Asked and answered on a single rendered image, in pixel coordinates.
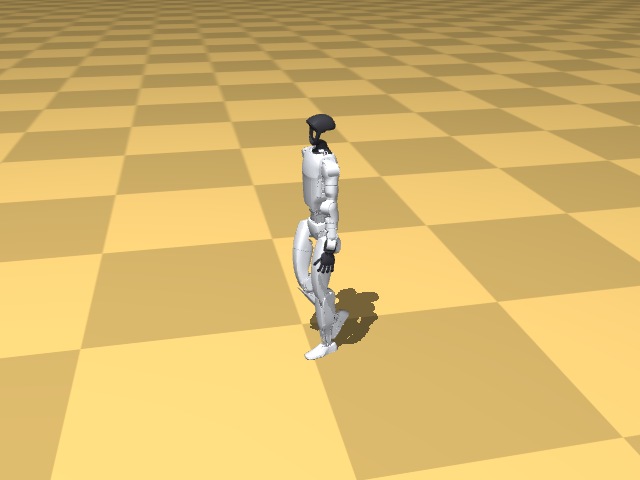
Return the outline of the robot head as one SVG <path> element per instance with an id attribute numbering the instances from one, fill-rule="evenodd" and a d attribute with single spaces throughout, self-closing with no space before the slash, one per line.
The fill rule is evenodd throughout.
<path id="1" fill-rule="evenodd" d="M 312 153 L 323 154 L 325 151 L 327 151 L 328 154 L 332 154 L 332 152 L 327 146 L 327 142 L 319 138 L 321 133 L 324 133 L 325 131 L 328 131 L 328 130 L 335 129 L 336 126 L 335 126 L 334 120 L 326 114 L 317 114 L 308 118 L 306 120 L 306 123 L 310 127 L 310 130 L 309 130 L 310 144 L 313 146 L 316 145 L 316 147 L 312 150 Z M 316 132 L 315 139 L 313 138 L 313 131 Z M 324 152 L 319 152 L 318 149 L 324 149 Z M 325 154 L 327 154 L 327 152 L 325 152 Z"/>

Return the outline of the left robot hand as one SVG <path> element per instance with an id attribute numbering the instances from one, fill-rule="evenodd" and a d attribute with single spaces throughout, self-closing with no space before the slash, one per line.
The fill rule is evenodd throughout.
<path id="1" fill-rule="evenodd" d="M 336 245 L 337 245 L 337 243 L 336 243 Z M 333 255 L 333 253 L 335 253 L 336 247 L 335 247 L 335 250 L 327 250 L 326 247 L 327 247 L 327 240 L 325 241 L 324 249 L 323 249 L 325 252 L 323 254 L 321 254 L 321 257 L 313 264 L 315 266 L 317 263 L 319 263 L 321 261 L 320 267 L 319 267 L 319 269 L 317 269 L 317 271 L 320 272 L 322 267 L 323 267 L 323 265 L 324 265 L 323 270 L 321 271 L 322 273 L 325 272 L 326 266 L 328 266 L 326 273 L 329 273 L 330 265 L 331 265 L 331 272 L 334 271 L 335 257 Z"/>

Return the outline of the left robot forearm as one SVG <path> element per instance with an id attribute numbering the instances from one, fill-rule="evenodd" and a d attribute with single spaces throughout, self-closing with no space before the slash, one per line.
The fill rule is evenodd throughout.
<path id="1" fill-rule="evenodd" d="M 336 240 L 338 239 L 338 230 L 337 222 L 339 222 L 339 213 L 336 203 L 332 203 L 329 207 L 330 216 L 325 217 L 326 223 L 326 240 L 327 240 L 327 250 L 335 250 Z"/>

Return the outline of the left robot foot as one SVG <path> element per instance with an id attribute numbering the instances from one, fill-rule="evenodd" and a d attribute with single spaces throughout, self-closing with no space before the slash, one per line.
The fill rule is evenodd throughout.
<path id="1" fill-rule="evenodd" d="M 336 342 L 331 340 L 331 345 L 330 346 L 325 347 L 324 345 L 322 345 L 320 343 L 314 349 L 312 349 L 311 351 L 307 352 L 305 354 L 305 358 L 308 359 L 308 360 L 313 360 L 313 359 L 324 357 L 325 355 L 327 355 L 329 353 L 332 353 L 332 352 L 335 352 L 337 350 L 338 350 L 338 347 L 337 347 Z"/>

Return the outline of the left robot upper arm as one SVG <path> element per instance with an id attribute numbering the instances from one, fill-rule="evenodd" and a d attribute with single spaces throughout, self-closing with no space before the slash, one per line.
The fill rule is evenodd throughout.
<path id="1" fill-rule="evenodd" d="M 326 201 L 322 202 L 320 211 L 322 214 L 330 215 L 330 205 L 332 203 L 336 203 L 337 205 L 338 178 L 340 175 L 339 165 L 332 159 L 323 160 L 321 173 L 324 178 Z"/>

